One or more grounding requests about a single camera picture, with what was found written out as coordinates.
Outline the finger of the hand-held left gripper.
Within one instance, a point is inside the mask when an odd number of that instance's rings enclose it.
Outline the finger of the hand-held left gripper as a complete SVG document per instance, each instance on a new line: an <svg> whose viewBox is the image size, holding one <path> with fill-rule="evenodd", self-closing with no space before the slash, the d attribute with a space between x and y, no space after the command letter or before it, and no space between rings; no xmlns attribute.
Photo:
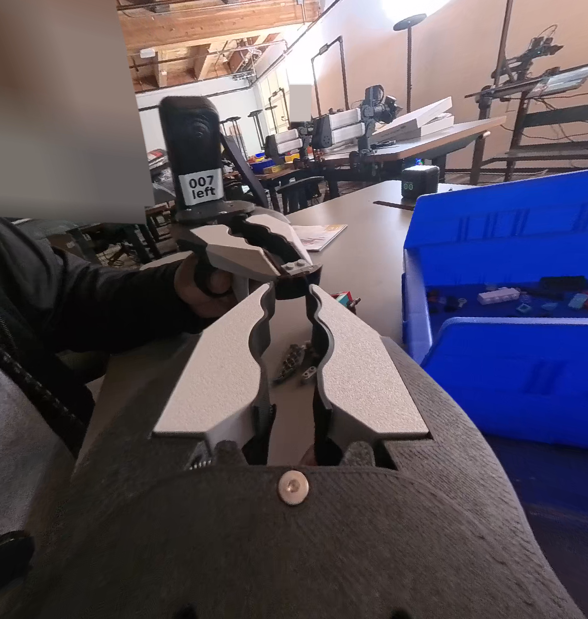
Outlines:
<svg viewBox="0 0 588 619"><path fill-rule="evenodd" d="M245 220L245 239L267 250L281 264L312 265L313 260L294 228L272 215L259 214Z"/></svg>
<svg viewBox="0 0 588 619"><path fill-rule="evenodd" d="M190 244L217 269L255 281L274 281L282 265L267 250L245 239L245 224L207 225L190 229Z"/></svg>

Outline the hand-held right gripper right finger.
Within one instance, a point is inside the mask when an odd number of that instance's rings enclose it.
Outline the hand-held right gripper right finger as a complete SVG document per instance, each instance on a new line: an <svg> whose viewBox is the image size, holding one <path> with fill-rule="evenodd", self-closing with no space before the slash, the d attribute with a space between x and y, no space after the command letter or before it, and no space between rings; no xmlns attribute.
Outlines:
<svg viewBox="0 0 588 619"><path fill-rule="evenodd" d="M318 285L306 296L317 360L314 457L341 461L354 443L375 452L384 441L431 437L382 337Z"/></svg>

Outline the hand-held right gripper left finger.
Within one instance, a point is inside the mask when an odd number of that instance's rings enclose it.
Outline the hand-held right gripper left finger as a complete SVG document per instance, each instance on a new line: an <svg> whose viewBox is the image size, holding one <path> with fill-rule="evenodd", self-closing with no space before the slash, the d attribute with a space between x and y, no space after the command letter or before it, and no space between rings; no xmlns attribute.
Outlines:
<svg viewBox="0 0 588 619"><path fill-rule="evenodd" d="M210 451L230 441L248 463L267 463L276 411L262 355L271 343L274 306L274 285L265 283L204 330L154 436L194 438Z"/></svg>

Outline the blue plastic bin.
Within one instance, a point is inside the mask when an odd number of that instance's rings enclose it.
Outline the blue plastic bin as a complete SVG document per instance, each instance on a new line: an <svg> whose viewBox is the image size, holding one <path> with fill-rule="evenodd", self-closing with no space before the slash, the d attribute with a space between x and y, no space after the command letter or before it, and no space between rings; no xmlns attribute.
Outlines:
<svg viewBox="0 0 588 619"><path fill-rule="evenodd" d="M404 243L404 337L433 344L426 288L588 280L588 170L420 197Z"/></svg>
<svg viewBox="0 0 588 619"><path fill-rule="evenodd" d="M449 319L417 362L483 434L588 450L588 319Z"/></svg>

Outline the person's left forearm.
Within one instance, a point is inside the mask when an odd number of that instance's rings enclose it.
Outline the person's left forearm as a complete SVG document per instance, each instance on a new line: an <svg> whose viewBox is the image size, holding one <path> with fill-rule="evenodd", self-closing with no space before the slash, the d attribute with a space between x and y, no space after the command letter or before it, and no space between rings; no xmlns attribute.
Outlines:
<svg viewBox="0 0 588 619"><path fill-rule="evenodd" d="M0 218L0 344L52 352L124 352L210 323L177 295L169 264L97 266Z"/></svg>

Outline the grey desk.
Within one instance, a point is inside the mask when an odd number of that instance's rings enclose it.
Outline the grey desk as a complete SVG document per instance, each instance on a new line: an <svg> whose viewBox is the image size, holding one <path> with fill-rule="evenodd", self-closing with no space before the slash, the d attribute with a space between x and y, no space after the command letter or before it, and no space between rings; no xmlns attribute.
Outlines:
<svg viewBox="0 0 588 619"><path fill-rule="evenodd" d="M402 343L403 246L410 211L397 204L398 182L382 182L290 215L295 225L345 224L327 249L315 255L323 264L321 286L362 297L360 318L382 336ZM85 448L117 411L194 337L154 342L112 357L99 387ZM539 545L571 597L588 617L588 451L489 437L506 470Z"/></svg>

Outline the person's left hand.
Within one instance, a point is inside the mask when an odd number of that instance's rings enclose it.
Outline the person's left hand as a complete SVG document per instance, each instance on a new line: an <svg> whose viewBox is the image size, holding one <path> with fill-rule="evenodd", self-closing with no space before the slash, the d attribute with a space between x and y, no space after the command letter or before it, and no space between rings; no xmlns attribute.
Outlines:
<svg viewBox="0 0 588 619"><path fill-rule="evenodd" d="M202 319L216 320L231 311L239 300L233 275L202 262L190 252L180 261L174 277L177 296Z"/></svg>

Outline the printed instruction booklet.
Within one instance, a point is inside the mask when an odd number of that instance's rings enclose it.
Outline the printed instruction booklet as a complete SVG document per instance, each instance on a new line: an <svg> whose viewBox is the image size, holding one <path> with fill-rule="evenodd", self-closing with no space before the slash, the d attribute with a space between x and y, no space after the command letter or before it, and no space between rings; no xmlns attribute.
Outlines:
<svg viewBox="0 0 588 619"><path fill-rule="evenodd" d="M347 229L345 224L293 225L307 252L321 252Z"/></svg>

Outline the black office chair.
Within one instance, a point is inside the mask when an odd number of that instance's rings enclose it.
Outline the black office chair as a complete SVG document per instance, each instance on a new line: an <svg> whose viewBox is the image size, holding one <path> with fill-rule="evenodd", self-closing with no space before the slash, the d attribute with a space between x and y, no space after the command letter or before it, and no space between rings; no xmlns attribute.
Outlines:
<svg viewBox="0 0 588 619"><path fill-rule="evenodd" d="M277 188L276 193L282 200L283 214L289 215L318 203L322 197L320 185L323 181L321 176L310 176Z"/></svg>

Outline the white and black robot unit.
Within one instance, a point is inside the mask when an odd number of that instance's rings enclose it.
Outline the white and black robot unit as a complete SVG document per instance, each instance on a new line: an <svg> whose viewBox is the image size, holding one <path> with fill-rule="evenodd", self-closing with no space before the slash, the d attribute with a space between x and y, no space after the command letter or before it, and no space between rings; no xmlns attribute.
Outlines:
<svg viewBox="0 0 588 619"><path fill-rule="evenodd" d="M264 152L268 159L281 160L286 154L298 151L304 159L305 152L310 144L309 136L303 127L290 129L281 133L267 135Z"/></svg>
<svg viewBox="0 0 588 619"><path fill-rule="evenodd" d="M339 144L365 136L366 125L359 107L325 114L313 120L311 146L313 150L326 150Z"/></svg>

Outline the pile of mixed toy bricks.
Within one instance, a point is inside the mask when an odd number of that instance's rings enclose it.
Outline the pile of mixed toy bricks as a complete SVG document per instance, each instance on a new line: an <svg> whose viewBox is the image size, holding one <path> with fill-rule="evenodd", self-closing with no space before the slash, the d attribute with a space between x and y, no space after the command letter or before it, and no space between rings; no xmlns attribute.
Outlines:
<svg viewBox="0 0 588 619"><path fill-rule="evenodd" d="M588 278L547 276L538 281L429 285L432 319L588 318Z"/></svg>

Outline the black pipe stand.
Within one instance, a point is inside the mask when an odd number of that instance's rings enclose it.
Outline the black pipe stand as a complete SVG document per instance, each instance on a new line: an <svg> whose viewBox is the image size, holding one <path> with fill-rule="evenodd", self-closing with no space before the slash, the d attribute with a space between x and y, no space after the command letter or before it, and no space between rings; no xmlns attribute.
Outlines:
<svg viewBox="0 0 588 619"><path fill-rule="evenodd" d="M345 58L344 58L344 40L343 40L343 36L337 36L333 41L329 42L329 43L325 43L324 45L322 45L320 47L320 49L318 50L318 52L311 58L310 62L311 62L311 69L312 69L312 75L313 75L313 84L314 84L314 90L315 90L315 102L317 105L317 112L318 112L318 116L322 115L322 110L321 110L321 102L320 102L320 96L319 96L319 86L318 86L318 81L317 81L317 76L316 76L316 72L315 72L315 60L320 58L321 56L323 56L324 54L326 54L329 49L331 49L332 46L334 46L335 44L338 44L339 46L339 51L340 51L340 63L341 63L341 72L342 72L342 85L343 85L343 90L344 90L344 105L345 105L345 109L349 110L350 109L350 101L349 101L349 96L348 96L348 87L347 87L347 81L346 81L346 63L345 63Z"/></svg>

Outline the stack of white flat boxes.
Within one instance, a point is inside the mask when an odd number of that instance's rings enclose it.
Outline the stack of white flat boxes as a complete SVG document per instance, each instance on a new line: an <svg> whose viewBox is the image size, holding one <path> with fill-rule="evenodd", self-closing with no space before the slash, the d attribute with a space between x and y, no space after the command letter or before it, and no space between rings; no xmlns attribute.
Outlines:
<svg viewBox="0 0 588 619"><path fill-rule="evenodd" d="M397 117L390 124L378 126L370 138L373 146L405 142L436 134L453 127L452 97L446 97L413 112Z"/></svg>

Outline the grey sweatshirt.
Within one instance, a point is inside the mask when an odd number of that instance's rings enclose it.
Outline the grey sweatshirt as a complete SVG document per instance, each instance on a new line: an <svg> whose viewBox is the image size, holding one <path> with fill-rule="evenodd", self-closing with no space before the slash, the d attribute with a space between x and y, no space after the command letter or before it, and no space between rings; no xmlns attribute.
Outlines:
<svg viewBox="0 0 588 619"><path fill-rule="evenodd" d="M63 441L0 368L0 534L23 530L39 545L75 466Z"/></svg>

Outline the black floor lamp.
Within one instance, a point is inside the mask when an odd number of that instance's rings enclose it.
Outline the black floor lamp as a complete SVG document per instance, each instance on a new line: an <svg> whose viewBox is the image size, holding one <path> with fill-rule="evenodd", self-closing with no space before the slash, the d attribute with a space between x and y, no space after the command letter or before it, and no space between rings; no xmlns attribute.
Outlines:
<svg viewBox="0 0 588 619"><path fill-rule="evenodd" d="M406 17L395 23L394 32L406 32L406 113L412 111L413 90L413 29L427 18L427 14L419 13Z"/></svg>

